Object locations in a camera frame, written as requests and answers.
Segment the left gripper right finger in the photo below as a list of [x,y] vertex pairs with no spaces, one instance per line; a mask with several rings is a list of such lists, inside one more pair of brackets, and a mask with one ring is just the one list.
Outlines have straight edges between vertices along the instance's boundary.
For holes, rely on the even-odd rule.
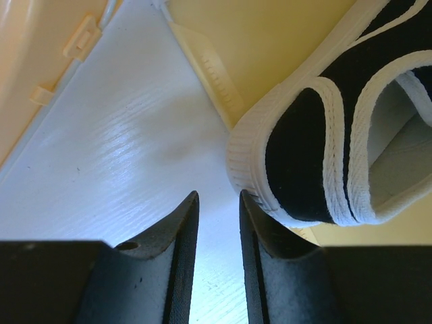
[[240,193],[251,323],[430,323],[430,246],[317,246]]

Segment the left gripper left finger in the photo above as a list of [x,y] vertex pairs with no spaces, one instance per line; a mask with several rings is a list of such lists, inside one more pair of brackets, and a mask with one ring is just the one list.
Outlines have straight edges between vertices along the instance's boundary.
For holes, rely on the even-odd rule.
[[110,246],[3,241],[2,323],[187,323],[199,196]]

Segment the black white sneaker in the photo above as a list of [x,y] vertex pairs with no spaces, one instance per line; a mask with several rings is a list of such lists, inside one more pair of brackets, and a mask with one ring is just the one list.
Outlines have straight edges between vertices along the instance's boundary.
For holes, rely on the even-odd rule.
[[289,227],[375,225],[431,192],[431,2],[357,1],[236,124],[236,191]]

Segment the yellow cabinet door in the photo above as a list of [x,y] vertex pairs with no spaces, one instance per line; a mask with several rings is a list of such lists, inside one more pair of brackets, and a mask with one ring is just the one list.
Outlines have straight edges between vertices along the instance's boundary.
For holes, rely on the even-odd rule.
[[1,162],[85,61],[121,1],[1,2]]

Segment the yellow plastic shoe cabinet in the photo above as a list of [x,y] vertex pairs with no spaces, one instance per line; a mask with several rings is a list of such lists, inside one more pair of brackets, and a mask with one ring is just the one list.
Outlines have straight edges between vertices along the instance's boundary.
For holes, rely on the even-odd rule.
[[[231,135],[240,119],[300,67],[356,2],[155,1],[154,6]],[[384,223],[289,228],[320,245],[428,245],[431,192]]]

